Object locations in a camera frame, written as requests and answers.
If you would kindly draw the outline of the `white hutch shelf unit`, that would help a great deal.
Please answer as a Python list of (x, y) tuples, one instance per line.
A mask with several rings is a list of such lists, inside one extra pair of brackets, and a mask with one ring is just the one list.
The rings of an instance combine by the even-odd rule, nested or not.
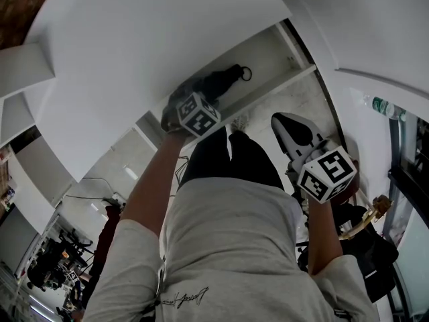
[(38, 43), (0, 50), (0, 147), (36, 124), (55, 80)]

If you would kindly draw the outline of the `person's left forearm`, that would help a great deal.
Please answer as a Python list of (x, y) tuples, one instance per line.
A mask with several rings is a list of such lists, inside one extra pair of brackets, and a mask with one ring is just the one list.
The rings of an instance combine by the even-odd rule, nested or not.
[(172, 188), (172, 180), (187, 134), (176, 131), (165, 136), (131, 192), (122, 220), (132, 220), (160, 235)]

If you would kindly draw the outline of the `person's white shoe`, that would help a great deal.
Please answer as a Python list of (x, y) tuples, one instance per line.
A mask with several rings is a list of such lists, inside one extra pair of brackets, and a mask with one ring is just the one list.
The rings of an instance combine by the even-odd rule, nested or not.
[(235, 118), (234, 120), (232, 120), (232, 122), (230, 123), (231, 133), (232, 134), (237, 132), (246, 133), (247, 128), (249, 126), (249, 120), (250, 120), (250, 116), (248, 113), (244, 113), (238, 116), (237, 118)]

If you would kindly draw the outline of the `black umbrella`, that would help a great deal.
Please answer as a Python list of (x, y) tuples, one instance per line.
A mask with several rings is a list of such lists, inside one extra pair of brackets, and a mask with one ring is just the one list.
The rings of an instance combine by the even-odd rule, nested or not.
[(224, 95), (239, 79), (250, 81), (253, 73), (247, 66), (234, 64), (226, 70), (214, 71), (206, 76), (195, 76), (180, 84), (169, 96), (163, 112), (169, 112), (183, 103), (191, 93), (199, 94), (207, 103), (217, 106)]

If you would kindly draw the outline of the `black bag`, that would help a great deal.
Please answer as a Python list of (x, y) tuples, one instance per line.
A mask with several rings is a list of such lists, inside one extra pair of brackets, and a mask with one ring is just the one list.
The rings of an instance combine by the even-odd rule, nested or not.
[[(345, 203), (333, 207), (332, 212), (337, 233), (340, 234), (340, 226), (346, 222), (356, 226), (367, 210), (362, 206)], [(344, 254), (356, 257), (372, 303), (395, 288), (393, 263), (399, 256), (398, 250), (376, 232), (372, 222), (351, 239), (344, 239), (340, 243)]]

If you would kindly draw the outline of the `wooden toy figure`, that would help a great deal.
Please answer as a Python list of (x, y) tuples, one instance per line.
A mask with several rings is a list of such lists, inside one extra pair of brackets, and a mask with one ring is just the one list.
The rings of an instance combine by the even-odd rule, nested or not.
[(358, 194), (367, 206), (366, 212), (363, 214), (358, 224), (350, 230), (341, 233), (339, 240), (348, 240), (354, 238), (358, 233), (363, 231), (373, 220), (378, 221), (387, 211), (393, 206), (394, 201), (385, 195), (375, 197), (372, 202), (365, 196), (362, 190), (358, 190)]

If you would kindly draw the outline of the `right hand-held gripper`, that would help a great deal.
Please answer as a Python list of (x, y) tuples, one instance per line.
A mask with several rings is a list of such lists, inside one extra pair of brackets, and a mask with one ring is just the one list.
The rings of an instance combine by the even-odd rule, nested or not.
[[(343, 192), (357, 174), (345, 149), (324, 139), (313, 121), (277, 112), (271, 117), (271, 128), (281, 151), (289, 157), (298, 157), (289, 163), (286, 172), (291, 182), (319, 203)], [(305, 153), (308, 146), (315, 147)]]

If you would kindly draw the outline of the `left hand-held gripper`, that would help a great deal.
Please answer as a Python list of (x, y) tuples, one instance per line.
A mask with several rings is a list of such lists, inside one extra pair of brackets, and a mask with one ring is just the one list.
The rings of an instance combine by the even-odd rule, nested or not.
[(195, 92), (172, 95), (162, 111), (161, 128), (166, 133), (187, 131), (198, 138), (221, 122), (220, 113)]

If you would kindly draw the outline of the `person's black trousers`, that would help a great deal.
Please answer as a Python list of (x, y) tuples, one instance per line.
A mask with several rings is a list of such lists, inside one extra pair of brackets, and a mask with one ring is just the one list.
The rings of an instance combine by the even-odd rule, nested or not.
[(242, 131), (227, 135), (225, 127), (196, 145), (180, 185), (199, 178), (236, 178), (284, 189), (265, 150)]

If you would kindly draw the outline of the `black window frame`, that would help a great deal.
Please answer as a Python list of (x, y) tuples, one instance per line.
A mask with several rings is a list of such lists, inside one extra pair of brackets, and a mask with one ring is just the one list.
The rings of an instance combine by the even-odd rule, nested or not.
[(393, 208), (387, 214), (392, 223), (403, 214), (401, 204), (408, 202), (429, 227), (429, 122), (405, 112), (389, 121), (391, 168), (389, 195)]

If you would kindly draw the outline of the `person's right forearm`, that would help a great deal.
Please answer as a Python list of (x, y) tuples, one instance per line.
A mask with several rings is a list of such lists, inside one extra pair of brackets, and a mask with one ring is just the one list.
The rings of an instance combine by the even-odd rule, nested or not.
[(343, 255), (329, 201), (321, 204), (308, 196), (308, 233), (308, 272), (315, 276)]

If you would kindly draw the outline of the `person's grey shirt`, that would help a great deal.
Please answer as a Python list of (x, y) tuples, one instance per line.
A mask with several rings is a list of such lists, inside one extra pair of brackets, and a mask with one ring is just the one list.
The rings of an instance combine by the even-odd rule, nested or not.
[(297, 201), (234, 178), (177, 193), (164, 235), (119, 222), (84, 322), (376, 322), (354, 256), (299, 269)]

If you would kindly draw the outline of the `clear plastic water bottle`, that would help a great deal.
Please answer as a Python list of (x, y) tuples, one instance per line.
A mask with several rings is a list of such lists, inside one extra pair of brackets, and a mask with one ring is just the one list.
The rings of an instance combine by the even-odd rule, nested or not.
[(372, 108), (372, 110), (388, 117), (389, 119), (400, 121), (406, 120), (406, 111), (404, 109), (382, 98), (365, 95), (363, 97), (363, 102), (367, 107)]

